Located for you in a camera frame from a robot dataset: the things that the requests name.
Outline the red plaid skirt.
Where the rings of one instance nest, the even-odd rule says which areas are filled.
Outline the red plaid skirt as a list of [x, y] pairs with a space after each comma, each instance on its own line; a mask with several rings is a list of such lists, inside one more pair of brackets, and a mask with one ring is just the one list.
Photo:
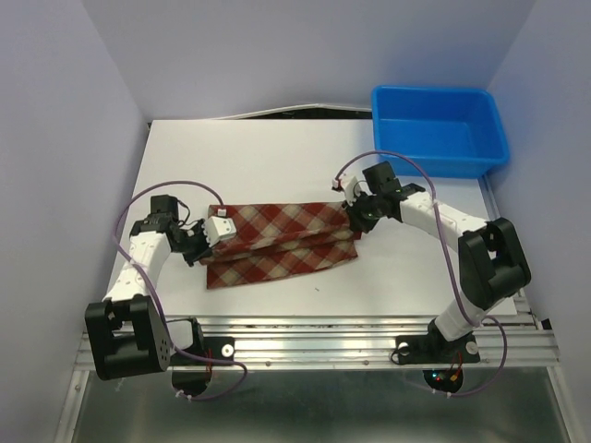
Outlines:
[[214, 247], [206, 287], [225, 289], [332, 269], [357, 258], [362, 233], [340, 202], [266, 203], [223, 208], [235, 237]]

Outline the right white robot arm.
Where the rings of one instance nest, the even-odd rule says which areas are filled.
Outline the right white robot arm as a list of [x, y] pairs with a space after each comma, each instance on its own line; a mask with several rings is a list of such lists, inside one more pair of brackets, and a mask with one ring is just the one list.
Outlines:
[[516, 229], [505, 218], [487, 221], [439, 202], [434, 186], [401, 185], [388, 162], [365, 169], [363, 175], [368, 191], [354, 176], [340, 174], [332, 180], [332, 189], [344, 194], [354, 231], [369, 233], [379, 220], [395, 219], [438, 239], [449, 272], [450, 252], [457, 254], [459, 276], [451, 277], [454, 301], [433, 320], [435, 331], [425, 338], [428, 355], [445, 360], [494, 307], [531, 282]]

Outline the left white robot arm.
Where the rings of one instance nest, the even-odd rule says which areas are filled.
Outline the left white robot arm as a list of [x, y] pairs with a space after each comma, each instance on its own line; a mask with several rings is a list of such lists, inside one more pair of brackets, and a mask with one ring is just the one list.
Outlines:
[[174, 348], [155, 300], [156, 282], [171, 254], [183, 256], [189, 266], [213, 253], [235, 227], [224, 217], [200, 219], [186, 229], [180, 223], [178, 198], [151, 197], [151, 211], [136, 221], [129, 235], [129, 248], [115, 283], [99, 303], [85, 311], [85, 323], [98, 377], [111, 380], [162, 372], [174, 350], [184, 363], [194, 364], [205, 354], [206, 342], [187, 331]]

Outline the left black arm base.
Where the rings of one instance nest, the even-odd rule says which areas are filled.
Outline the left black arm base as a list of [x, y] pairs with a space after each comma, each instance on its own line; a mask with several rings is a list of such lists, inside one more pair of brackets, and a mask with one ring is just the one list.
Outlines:
[[175, 396], [189, 401], [214, 400], [223, 396], [225, 388], [213, 381], [213, 360], [231, 364], [234, 361], [235, 340], [231, 337], [206, 337], [194, 341], [185, 353], [196, 354], [208, 359], [208, 362], [195, 361], [183, 354], [174, 353], [171, 358], [171, 375]]

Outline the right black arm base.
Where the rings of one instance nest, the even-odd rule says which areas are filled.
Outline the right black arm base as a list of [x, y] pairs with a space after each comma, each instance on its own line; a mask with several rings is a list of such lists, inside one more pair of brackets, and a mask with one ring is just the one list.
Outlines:
[[464, 383], [464, 366], [480, 362], [473, 334], [456, 341], [426, 335], [404, 335], [395, 338], [389, 356], [394, 365], [423, 365], [428, 387], [448, 396], [457, 394]]

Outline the blue plastic bin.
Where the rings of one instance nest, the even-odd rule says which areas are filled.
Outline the blue plastic bin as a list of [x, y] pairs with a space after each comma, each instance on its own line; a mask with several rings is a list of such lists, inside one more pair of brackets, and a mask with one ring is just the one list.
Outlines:
[[378, 86], [374, 147], [417, 163], [429, 176], [477, 179], [510, 159], [492, 95], [472, 88]]

